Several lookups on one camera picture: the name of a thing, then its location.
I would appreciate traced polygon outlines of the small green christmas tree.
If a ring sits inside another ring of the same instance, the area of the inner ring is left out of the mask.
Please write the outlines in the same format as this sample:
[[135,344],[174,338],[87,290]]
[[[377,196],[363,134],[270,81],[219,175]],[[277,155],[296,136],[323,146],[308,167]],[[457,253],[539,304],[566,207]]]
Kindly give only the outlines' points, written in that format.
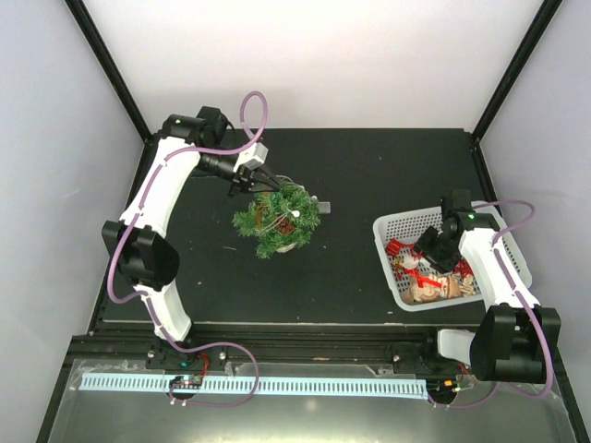
[[307,245],[320,225],[319,202],[300,184],[281,178],[278,191],[258,193],[232,219],[237,234],[254,238],[256,257],[270,259]]

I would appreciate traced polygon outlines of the white bulb string lights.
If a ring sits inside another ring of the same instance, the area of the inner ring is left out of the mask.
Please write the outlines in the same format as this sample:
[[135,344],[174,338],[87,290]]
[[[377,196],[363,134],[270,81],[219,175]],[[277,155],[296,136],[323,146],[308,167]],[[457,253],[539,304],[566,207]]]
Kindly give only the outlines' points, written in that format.
[[[310,193],[302,184],[299,184],[287,175],[279,175],[281,190],[271,193],[271,213],[265,221],[262,229],[255,226],[257,234],[264,235],[268,232],[276,232],[277,225],[283,218],[290,219],[294,226],[294,232],[298,230],[305,233],[313,232],[320,225],[320,216],[332,213],[332,204],[328,200],[321,200]],[[258,198],[254,199],[254,217],[258,206]]]

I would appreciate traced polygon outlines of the brown pinecone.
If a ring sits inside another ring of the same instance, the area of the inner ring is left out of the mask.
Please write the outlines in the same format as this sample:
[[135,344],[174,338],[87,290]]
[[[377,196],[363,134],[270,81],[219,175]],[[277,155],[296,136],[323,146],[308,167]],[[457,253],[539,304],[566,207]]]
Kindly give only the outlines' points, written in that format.
[[277,225],[277,231],[281,235],[289,235],[295,230],[293,222],[288,218],[283,218]]

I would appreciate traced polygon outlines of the orange ribbon bow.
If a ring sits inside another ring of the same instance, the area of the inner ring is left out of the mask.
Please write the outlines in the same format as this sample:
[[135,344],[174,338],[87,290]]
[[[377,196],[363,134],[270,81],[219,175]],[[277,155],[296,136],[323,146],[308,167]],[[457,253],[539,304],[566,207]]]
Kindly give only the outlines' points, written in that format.
[[271,213],[271,193],[262,192],[257,194],[257,198],[258,206],[255,211],[255,222],[257,227],[262,229],[266,226],[265,221],[269,219],[269,214]]

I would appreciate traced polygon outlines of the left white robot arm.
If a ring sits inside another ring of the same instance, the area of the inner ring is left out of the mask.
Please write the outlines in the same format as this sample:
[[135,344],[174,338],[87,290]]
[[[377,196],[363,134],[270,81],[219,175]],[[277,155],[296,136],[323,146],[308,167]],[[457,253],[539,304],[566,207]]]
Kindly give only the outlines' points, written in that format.
[[155,156],[136,195],[117,221],[103,225],[110,255],[105,289],[109,299],[145,305],[155,335],[168,341],[165,356],[178,368],[192,366],[198,345],[187,338],[192,321],[176,285],[180,257],[167,240],[175,204],[195,170],[230,183],[231,192],[275,190],[278,185],[264,163],[261,143],[265,124],[242,128],[247,142],[225,150],[221,144],[230,123],[218,108],[204,106],[194,116],[170,115],[154,136]]

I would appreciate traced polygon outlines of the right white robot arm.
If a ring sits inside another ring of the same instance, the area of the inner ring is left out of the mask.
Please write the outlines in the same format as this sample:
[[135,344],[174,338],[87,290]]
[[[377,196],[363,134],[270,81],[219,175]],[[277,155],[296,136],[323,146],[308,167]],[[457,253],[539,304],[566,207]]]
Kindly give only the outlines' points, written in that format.
[[529,292],[502,242],[510,228],[472,204],[467,190],[442,197],[441,227],[429,227],[413,249],[439,273],[465,261],[486,308],[476,331],[440,329],[420,348],[422,366],[440,372],[452,360],[471,368],[480,381],[553,384],[553,353],[561,318]]

